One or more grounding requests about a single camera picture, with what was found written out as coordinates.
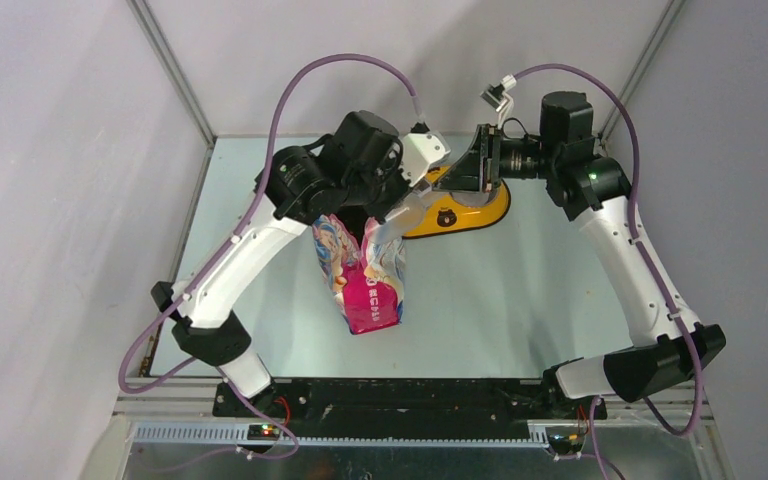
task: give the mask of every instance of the light blue table surface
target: light blue table surface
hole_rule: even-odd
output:
[[[278,147],[309,143],[282,138]],[[449,136],[452,159],[471,136]],[[245,211],[263,166],[264,138],[216,144],[181,261],[204,261]],[[273,376],[537,377],[562,361],[630,346],[622,310],[586,239],[543,181],[508,182],[498,224],[407,242],[402,324],[351,335],[324,285],[312,235],[290,243],[235,305]],[[186,358],[168,321],[151,373]],[[183,375],[217,376],[196,362]]]

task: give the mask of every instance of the cable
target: cable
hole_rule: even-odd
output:
[[[287,399],[284,397],[278,397],[277,399],[275,399],[275,403],[278,403],[284,406],[284,412],[285,412],[284,425],[287,425],[288,423],[290,423],[290,417],[292,416],[292,414],[290,413],[290,404],[287,403]]]
[[[585,430],[582,435],[587,435],[590,433],[590,421],[587,419],[587,412],[584,411],[584,407],[581,405],[578,406],[578,411],[581,413],[581,416],[584,419],[584,424],[587,426],[587,430]]]
[[[261,177],[260,182],[257,184],[257,188],[255,190],[255,196],[252,200],[252,204],[249,205],[248,210],[246,210],[246,213],[243,215],[242,219],[240,220],[240,223],[237,224],[236,228],[234,228],[233,234],[231,238],[234,236],[240,236],[242,235],[245,228],[248,226],[249,222],[251,221],[252,216],[254,216],[254,212],[257,210],[257,207],[260,205],[261,200],[263,199],[263,196],[266,192],[266,185],[269,181],[269,175],[270,170],[272,168],[272,155],[275,150],[275,139],[278,135],[278,122],[281,118],[281,113],[284,111],[284,107],[287,104],[287,100],[290,98],[290,94],[293,93],[293,90],[295,90],[296,86],[299,84],[302,78],[304,78],[305,75],[310,73],[311,71],[324,66],[328,65],[329,63],[335,63],[335,62],[343,62],[343,61],[356,61],[361,63],[368,63],[371,65],[375,65],[377,67],[380,67],[391,74],[393,74],[396,78],[398,78],[402,84],[407,89],[408,93],[411,96],[411,101],[413,103],[414,111],[416,112],[417,117],[419,117],[419,123],[425,123],[425,114],[422,111],[422,107],[419,103],[419,97],[417,95],[416,89],[411,84],[410,80],[396,67],[390,65],[387,62],[384,62],[383,60],[379,60],[375,57],[371,57],[368,55],[360,55],[355,53],[343,53],[343,54],[337,54],[337,55],[329,55],[327,57],[320,58],[318,60],[314,60],[313,62],[307,64],[302,68],[293,78],[290,80],[290,83],[287,85],[287,87],[284,89],[284,92],[281,94],[281,98],[278,100],[278,105],[275,107],[275,112],[272,116],[272,123],[269,127],[269,137],[266,142],[266,159],[264,160],[263,164],[263,175]],[[158,385],[165,382],[167,379],[181,371],[184,367],[187,365],[193,363],[196,359],[194,357],[190,357],[168,372],[164,373],[160,377],[158,377],[153,382],[135,387],[128,384],[127,381],[127,374],[128,374],[128,366],[131,364],[131,361],[133,360],[134,356],[137,353],[137,350],[139,349],[140,345],[142,345],[149,336],[151,336],[152,332],[156,331],[158,327],[172,315],[175,310],[178,309],[178,307],[183,303],[184,298],[188,297],[192,294],[192,292],[199,287],[201,282],[207,277],[207,275],[210,273],[210,271],[213,269],[214,266],[219,262],[219,260],[222,258],[222,256],[228,251],[228,249],[231,248],[233,245],[231,243],[231,238],[226,239],[222,245],[216,250],[216,252],[210,257],[210,259],[204,264],[204,266],[201,268],[201,270],[198,271],[193,276],[193,279],[190,281],[190,284],[187,286],[187,288],[184,289],[184,293],[180,295],[177,299],[175,299],[169,307],[167,307],[163,312],[161,312],[151,324],[149,324],[148,327],[146,327],[145,330],[134,340],[134,343],[131,344],[130,348],[128,348],[128,351],[125,353],[125,357],[122,359],[122,363],[119,365],[119,372],[117,376],[117,380],[119,383],[119,388],[129,394],[139,394],[143,392],[147,392]],[[222,373],[222,376],[224,377],[224,373],[221,369],[219,369],[219,372]],[[217,448],[215,450],[212,450],[210,452],[207,452],[205,454],[202,454],[196,458],[193,458],[187,462],[184,462],[181,465],[177,465],[174,467],[166,467],[166,468],[160,468],[160,469],[154,469],[151,467],[147,467],[145,465],[141,465],[143,468],[156,472],[156,473],[166,473],[166,472],[173,472],[177,470],[181,470],[184,468],[187,468],[197,462],[200,462],[201,460],[204,460],[205,458],[212,457],[214,455],[222,454],[222,453],[229,453],[229,452],[242,452],[247,451],[248,458],[260,458],[263,460],[281,460],[287,457],[292,456],[295,454],[299,449],[299,440],[296,438],[296,436],[293,434],[292,431],[290,431],[286,425],[281,424],[279,422],[274,421],[273,419],[269,418],[267,415],[265,415],[263,412],[258,410],[254,405],[251,404],[251,402],[248,401],[248,399],[243,396],[243,394],[239,391],[236,385],[234,385],[232,382],[228,381],[228,385],[231,387],[231,390],[234,392],[234,394],[239,398],[239,400],[243,403],[243,405],[246,406],[255,416],[268,421],[270,423],[274,423],[279,430],[281,430],[285,435],[287,435],[292,441],[293,441],[293,448],[287,452],[282,453],[279,455],[264,455],[261,453],[256,453],[252,451],[247,451],[243,449],[242,447],[235,446],[235,447],[221,447]],[[290,408],[287,404],[286,400],[284,400],[284,406],[287,409],[287,416],[285,418],[285,422],[289,423],[290,421]]]
[[[559,455],[554,450],[552,450],[552,447],[547,448],[546,450],[543,450],[546,452],[547,455],[552,457],[552,459],[556,462],[560,460],[581,460],[582,458],[592,458],[594,460],[597,460],[596,455],[592,453],[573,453],[569,455]],[[614,471],[614,473],[617,474],[618,477],[620,477],[620,480],[626,480],[625,475],[622,474],[620,469],[614,465],[613,463],[609,462],[608,460],[603,459],[603,462],[605,462],[605,465],[610,467],[611,470]]]
[[[527,136],[528,136],[528,130],[526,130],[526,129],[525,129],[525,125],[523,125],[523,124],[522,124],[522,122],[520,121],[520,119],[518,119],[518,118],[516,118],[516,117],[508,117],[508,118],[506,118],[506,119],[505,119],[505,121],[504,121],[504,122],[502,122],[502,124],[499,126],[499,130],[502,132],[502,136],[503,136],[503,137],[505,137],[505,138],[509,138],[509,139],[512,139],[512,138],[514,138],[514,137],[511,137],[511,136],[509,136],[509,135],[507,134],[507,132],[505,132],[505,125],[507,125],[507,123],[508,123],[508,122],[516,122],[516,123],[518,123],[518,124],[519,124],[519,126],[520,126],[520,128],[522,128],[522,137],[523,137],[523,138],[525,138],[525,137],[527,137]]]
[[[344,62],[344,61],[354,61],[354,62],[361,62],[361,63],[368,63],[370,65],[375,65],[377,67],[380,67],[391,74],[393,74],[396,78],[399,79],[399,81],[402,82],[402,84],[407,89],[408,93],[411,96],[411,101],[413,103],[414,111],[416,112],[416,115],[419,117],[420,122],[425,121],[425,114],[422,111],[422,107],[419,103],[419,97],[416,93],[416,89],[411,84],[410,80],[400,72],[396,67],[390,65],[389,63],[379,60],[375,57],[371,57],[369,55],[360,55],[356,53],[340,53],[336,55],[329,55],[327,57],[320,58],[318,60],[314,60],[313,62],[310,62],[309,64],[305,65],[304,68],[299,70],[299,72],[290,80],[290,83],[287,84],[287,87],[284,89],[284,93],[281,94],[281,98],[278,100],[278,105],[275,107],[275,113],[272,115],[272,123],[269,127],[269,137],[266,142],[266,159],[263,162],[263,175],[261,176],[260,182],[257,185],[257,188],[255,190],[255,196],[254,200],[252,200],[252,204],[249,206],[248,210],[246,210],[246,213],[243,215],[242,219],[240,220],[240,223],[237,224],[236,228],[234,228],[233,236],[240,236],[243,233],[243,230],[245,230],[246,226],[248,226],[249,222],[251,221],[252,216],[254,216],[255,210],[257,210],[257,207],[260,205],[260,201],[263,199],[263,195],[266,192],[266,184],[269,181],[269,174],[270,169],[272,168],[272,155],[275,150],[275,138],[278,135],[278,121],[281,119],[281,113],[284,111],[284,107],[287,104],[287,100],[290,98],[290,94],[293,93],[293,90],[295,90],[296,86],[299,84],[302,78],[304,78],[305,75],[310,73],[311,71],[324,66],[328,65],[329,63],[335,63],[335,62]],[[134,358],[134,355],[136,355],[137,350],[139,349],[140,345],[143,344],[143,342],[148,339],[148,337],[160,326],[161,323],[163,323],[169,316],[174,312],[183,302],[183,298],[185,295],[191,295],[192,292],[201,285],[201,282],[207,277],[207,275],[211,272],[214,266],[216,266],[217,263],[219,263],[219,260],[222,258],[222,256],[228,251],[228,249],[231,248],[233,243],[231,243],[231,238],[227,238],[222,245],[220,245],[219,249],[216,250],[216,252],[210,257],[210,259],[204,264],[204,266],[201,268],[201,270],[198,271],[193,276],[193,279],[190,281],[190,284],[187,286],[186,289],[184,289],[184,293],[179,296],[174,302],[172,302],[172,305],[170,305],[166,310],[164,310],[160,315],[157,316],[157,318],[154,319],[151,324],[149,324],[148,327],[140,334],[140,336],[137,337],[137,339],[134,341],[134,343],[131,345],[131,347],[128,349],[127,353],[125,353],[125,358],[122,359],[122,363],[119,365],[119,375],[118,375],[118,382],[119,382],[119,388],[125,392],[130,394],[138,394],[143,393],[151,390],[152,388],[160,385],[164,381],[166,381],[169,377],[175,375],[177,372],[179,372],[181,369],[189,365],[190,363],[194,362],[194,358],[188,358],[187,360],[184,360],[179,365],[174,367],[172,370],[166,372],[165,374],[161,375],[159,378],[157,378],[155,381],[149,383],[148,385],[143,385],[141,387],[132,387],[128,385],[127,382],[127,374],[128,374],[128,365],[131,364],[131,361]]]
[[[219,373],[224,376],[224,373],[222,372],[221,369],[217,369],[217,370],[219,370]],[[287,400],[284,399],[284,397],[280,397],[278,400],[276,400],[276,402],[283,404],[284,408],[287,411],[287,416],[286,416],[286,418],[284,420],[284,423],[281,423],[281,422],[276,421],[273,418],[269,418],[263,412],[261,412],[260,410],[255,408],[254,405],[252,405],[251,402],[249,402],[246,399],[246,397],[244,397],[242,395],[242,393],[240,393],[240,391],[239,391],[239,389],[237,388],[236,385],[234,385],[230,381],[228,382],[228,385],[231,387],[231,390],[234,392],[234,395],[236,395],[237,398],[239,398],[240,401],[243,402],[243,405],[245,405],[246,408],[249,409],[249,411],[251,411],[253,414],[255,414],[255,416],[257,416],[261,420],[265,420],[265,421],[275,425],[279,430],[281,430],[281,432],[283,432],[287,437],[290,438],[290,440],[293,441],[293,448],[289,452],[281,453],[281,454],[278,454],[278,455],[265,455],[265,454],[262,454],[262,453],[252,452],[251,450],[245,449],[245,448],[243,448],[243,447],[241,447],[239,445],[235,445],[233,447],[220,447],[220,448],[216,448],[216,449],[210,450],[210,451],[205,452],[205,453],[203,453],[203,454],[201,454],[201,455],[199,455],[199,456],[197,456],[195,458],[191,458],[190,460],[187,460],[184,463],[181,463],[181,464],[178,464],[178,465],[173,465],[171,467],[160,467],[160,468],[150,467],[150,466],[146,465],[144,462],[142,462],[142,460],[140,460],[139,457],[134,457],[135,463],[137,465],[139,465],[140,468],[142,468],[143,470],[146,470],[148,472],[152,472],[152,473],[171,473],[171,472],[177,472],[179,470],[183,470],[185,468],[189,468],[192,465],[195,465],[196,463],[198,463],[198,462],[200,462],[200,461],[202,461],[202,460],[204,460],[206,458],[210,458],[210,457],[212,457],[214,455],[220,455],[220,454],[223,454],[223,453],[244,453],[245,452],[246,456],[247,456],[247,458],[249,460],[251,460],[252,458],[260,458],[260,459],[263,459],[263,460],[282,460],[284,458],[290,457],[291,455],[295,454],[299,450],[299,439],[293,434],[292,431],[290,431],[290,429],[288,429],[286,427],[287,423],[289,423],[289,421],[290,421],[290,406],[287,404]]]
[[[547,64],[537,65],[535,67],[527,68],[515,74],[514,78],[519,80],[522,77],[525,77],[526,75],[539,72],[542,70],[563,70],[566,72],[570,72],[575,75],[578,75],[581,78],[584,78],[585,80],[589,81],[590,83],[598,87],[600,90],[602,90],[602,92],[605,93],[605,95],[608,96],[608,98],[611,99],[611,102],[613,102],[613,104],[617,107],[617,111],[620,112],[620,115],[623,117],[623,121],[625,122],[626,127],[628,128],[628,133],[629,133],[629,136],[631,137],[632,180],[631,180],[631,193],[629,195],[628,209],[626,211],[626,216],[628,218],[628,229],[631,232],[631,240],[637,246],[637,250],[640,252],[641,257],[643,257],[644,263],[646,263],[646,267],[649,269],[649,272],[652,274],[652,278],[655,280],[655,283],[658,285],[658,290],[661,292],[661,295],[664,297],[664,300],[667,304],[667,308],[669,309],[670,318],[675,322],[676,327],[678,328],[679,332],[681,332],[681,336],[684,339],[685,343],[687,344],[687,350],[690,353],[690,360],[693,364],[693,383],[694,383],[693,409],[691,410],[690,420],[688,420],[687,425],[683,429],[681,430],[676,429],[675,427],[667,423],[667,421],[660,414],[660,412],[658,412],[657,408],[655,408],[655,405],[648,398],[644,398],[643,401],[646,403],[649,409],[652,410],[652,413],[655,415],[655,418],[658,419],[658,422],[664,427],[664,429],[666,429],[668,432],[672,433],[673,435],[686,437],[690,435],[693,429],[696,428],[696,426],[699,423],[699,417],[702,413],[702,392],[704,390],[704,381],[702,378],[702,361],[699,358],[699,352],[696,350],[696,344],[693,343],[693,338],[690,336],[690,332],[687,330],[687,326],[684,324],[684,321],[681,319],[678,305],[676,305],[675,300],[673,299],[673,296],[670,293],[669,288],[667,288],[667,284],[664,281],[664,278],[661,276],[661,273],[658,271],[658,268],[655,266],[655,262],[652,260],[652,256],[649,254],[649,251],[646,249],[646,245],[644,245],[643,242],[638,241],[640,239],[640,231],[637,224],[637,204],[638,204],[638,195],[640,192],[640,143],[637,138],[637,129],[634,127],[634,122],[632,122],[631,120],[631,115],[629,115],[628,110],[625,108],[625,105],[623,105],[619,97],[617,97],[616,94],[614,94],[614,92],[611,91],[611,89],[608,88],[607,85],[605,85],[599,79],[597,79],[593,75],[590,75],[589,73],[583,70],[580,70],[575,67],[571,67],[569,65],[564,65],[561,63],[547,63]]]

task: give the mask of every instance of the yellow object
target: yellow object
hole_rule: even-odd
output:
[[[434,182],[449,167],[440,167],[428,172],[426,178]],[[511,193],[502,181],[495,198],[483,207],[465,207],[446,195],[434,202],[425,214],[422,223],[405,234],[405,238],[423,238],[446,233],[476,230],[496,224],[505,218],[511,208]]]

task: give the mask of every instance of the snack bag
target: snack bag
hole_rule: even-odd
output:
[[[369,241],[376,222],[346,219],[354,223],[354,234],[338,215],[321,216],[313,224],[316,256],[325,284],[352,334],[361,334],[401,323],[404,299],[405,246],[401,238]]]

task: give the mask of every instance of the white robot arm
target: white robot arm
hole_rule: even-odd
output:
[[[482,97],[504,108],[498,92],[504,92],[504,84],[489,88]],[[632,239],[626,220],[631,185],[614,159],[594,153],[592,127],[593,108],[583,93],[550,93],[543,97],[540,135],[512,139],[496,125],[479,125],[472,146],[434,188],[486,193],[498,188],[502,178],[546,180],[549,197],[595,248],[622,305],[632,347],[552,367],[544,372],[544,383],[566,399],[618,395],[633,402],[692,378],[689,349],[670,318],[668,303],[675,303],[683,322],[693,326],[690,337],[702,367],[725,346],[725,336],[717,325],[703,326],[684,302],[654,253],[639,215],[639,235]],[[638,242],[646,247],[659,279]],[[663,290],[669,292],[670,302]]]
[[[411,228],[405,218],[417,218],[416,212],[404,215],[411,209],[401,206],[430,191],[423,177],[450,151],[438,133],[422,127],[400,139],[384,120],[352,112],[334,135],[276,152],[266,195],[249,225],[239,234],[232,232],[212,252],[206,274],[174,285],[160,282],[152,290],[161,310],[173,298],[182,298],[171,316],[181,349],[220,368],[246,397],[269,386],[272,378],[250,348],[251,337],[234,314],[234,303],[269,261],[320,215],[359,205],[391,227],[386,235]],[[191,287],[194,281],[196,288]]]
[[[551,93],[544,97],[540,124],[540,136],[521,139],[502,135],[495,125],[479,125],[468,152],[433,189],[436,195],[482,195],[498,188],[502,178],[545,179],[550,198],[594,246],[622,305],[632,347],[550,368],[544,372],[547,390],[567,400],[616,394],[632,402],[689,379],[687,346],[626,223],[629,182],[615,160],[593,153],[592,107],[583,94]],[[420,196],[431,191],[423,177],[446,160],[449,147],[438,133],[417,127],[400,139],[384,120],[352,112],[333,136],[276,152],[266,197],[249,227],[225,240],[198,287],[190,289],[193,279],[188,278],[153,290],[161,309],[190,291],[172,315],[182,350],[220,367],[247,397],[265,389],[271,377],[249,348],[251,338],[232,311],[234,302],[272,257],[320,215],[363,206],[384,224],[374,233],[378,241],[421,221],[429,197]],[[641,235],[636,241],[647,246],[682,318],[694,326],[691,336],[707,365],[725,345],[722,331],[699,323],[654,254],[642,223],[637,227]]]

